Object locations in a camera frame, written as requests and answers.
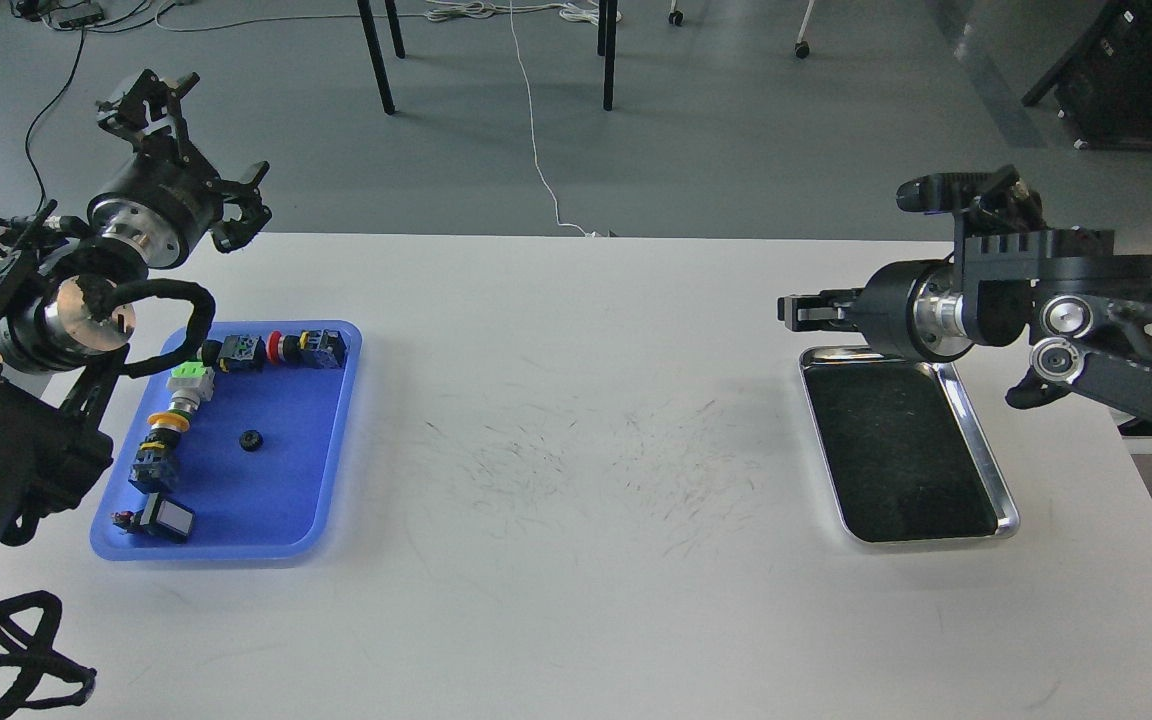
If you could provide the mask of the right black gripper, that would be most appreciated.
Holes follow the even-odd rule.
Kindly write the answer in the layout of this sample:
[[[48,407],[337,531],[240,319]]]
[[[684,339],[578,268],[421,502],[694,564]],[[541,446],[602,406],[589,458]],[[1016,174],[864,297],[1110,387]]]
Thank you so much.
[[[973,347],[963,327],[963,293],[946,260],[890,263],[863,290],[785,296],[776,314],[795,333],[861,333],[890,357],[952,363]]]

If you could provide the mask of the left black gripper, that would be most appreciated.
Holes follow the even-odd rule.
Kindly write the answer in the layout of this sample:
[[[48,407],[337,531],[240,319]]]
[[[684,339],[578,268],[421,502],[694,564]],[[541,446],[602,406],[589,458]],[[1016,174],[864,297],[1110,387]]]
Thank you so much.
[[[204,182],[183,170],[200,168],[180,106],[198,82],[195,71],[169,81],[146,69],[97,104],[97,124],[127,141],[132,159],[92,197],[88,223],[128,243],[151,270],[177,268],[207,232],[217,251],[242,250],[273,217],[259,188],[270,161],[256,161],[242,179]],[[238,217],[223,219],[221,205],[237,209]]]

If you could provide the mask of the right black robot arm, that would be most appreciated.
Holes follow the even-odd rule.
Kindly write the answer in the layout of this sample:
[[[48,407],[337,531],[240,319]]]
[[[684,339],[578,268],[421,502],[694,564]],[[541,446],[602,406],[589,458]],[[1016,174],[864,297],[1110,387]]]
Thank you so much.
[[[878,354],[929,363],[1026,338],[1028,372],[1007,404],[1079,395],[1152,424],[1152,255],[1116,252],[1112,232],[1052,227],[1011,165],[910,179],[896,204],[950,215],[952,253],[783,297],[788,329],[859,333]]]

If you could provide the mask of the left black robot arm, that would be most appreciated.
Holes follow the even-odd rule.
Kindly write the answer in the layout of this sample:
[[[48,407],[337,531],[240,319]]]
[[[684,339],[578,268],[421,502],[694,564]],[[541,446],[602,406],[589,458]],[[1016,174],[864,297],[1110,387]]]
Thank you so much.
[[[270,164],[223,179],[189,138],[182,103],[196,73],[129,77],[99,105],[99,127],[131,160],[88,205],[0,218],[0,546],[32,541],[40,521],[76,509],[113,462],[100,424],[119,378],[152,376],[204,347],[217,304],[177,268],[210,236],[243,249],[270,222]],[[55,650],[61,601],[0,600],[0,719],[79,706],[96,670]]]

